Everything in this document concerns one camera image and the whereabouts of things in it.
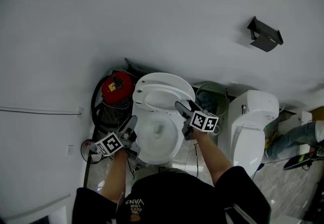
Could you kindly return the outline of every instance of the black t-shirt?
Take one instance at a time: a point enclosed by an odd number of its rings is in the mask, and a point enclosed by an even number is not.
[[[186,173],[163,172],[137,181],[117,204],[77,189],[72,223],[269,223],[271,209],[242,167],[227,170],[215,187]]]

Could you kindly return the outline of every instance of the electrical socket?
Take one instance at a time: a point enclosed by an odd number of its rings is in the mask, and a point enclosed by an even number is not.
[[[67,146],[67,155],[70,156],[73,154],[73,150],[74,150],[74,145],[68,145]]]

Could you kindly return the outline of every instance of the marble floor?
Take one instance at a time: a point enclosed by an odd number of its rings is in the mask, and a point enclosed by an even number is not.
[[[272,135],[279,121],[289,117],[290,115],[280,114],[279,119],[265,129],[266,136]],[[194,140],[183,141],[170,167],[182,169],[196,176],[198,157],[198,177],[200,180],[212,185],[212,179],[198,146],[196,157],[195,143],[196,141]],[[304,212],[308,209],[313,198],[316,183],[323,175],[324,162],[319,161],[313,163],[308,171],[302,168],[283,171],[282,168],[287,161],[270,162],[268,158],[264,158],[263,163],[265,165],[260,171],[256,172],[253,181],[271,205],[271,219],[275,219],[281,215],[302,219]],[[101,191],[110,164],[111,160],[107,158],[98,164],[90,166],[87,182],[88,188],[96,192]],[[130,160],[130,167],[132,169],[136,164],[138,162]],[[133,183],[133,176],[129,168],[127,168],[126,179],[126,195],[128,195]]]

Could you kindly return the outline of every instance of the toilet bowl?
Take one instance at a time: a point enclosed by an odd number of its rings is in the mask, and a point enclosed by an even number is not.
[[[179,101],[195,100],[193,88],[182,78],[169,73],[150,73],[142,77],[133,94],[133,115],[138,118],[136,143],[139,159],[159,165],[172,160],[183,141],[184,118],[175,109]]]
[[[249,90],[229,104],[227,123],[218,135],[218,147],[233,166],[249,176],[258,169],[265,148],[263,129],[279,115],[278,99],[266,92]]]

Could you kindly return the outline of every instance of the blue jeans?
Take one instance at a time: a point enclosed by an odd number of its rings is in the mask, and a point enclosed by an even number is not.
[[[275,138],[267,150],[268,156],[276,156],[286,148],[296,145],[316,145],[315,124],[316,122],[309,122],[303,126],[291,129],[285,135]]]

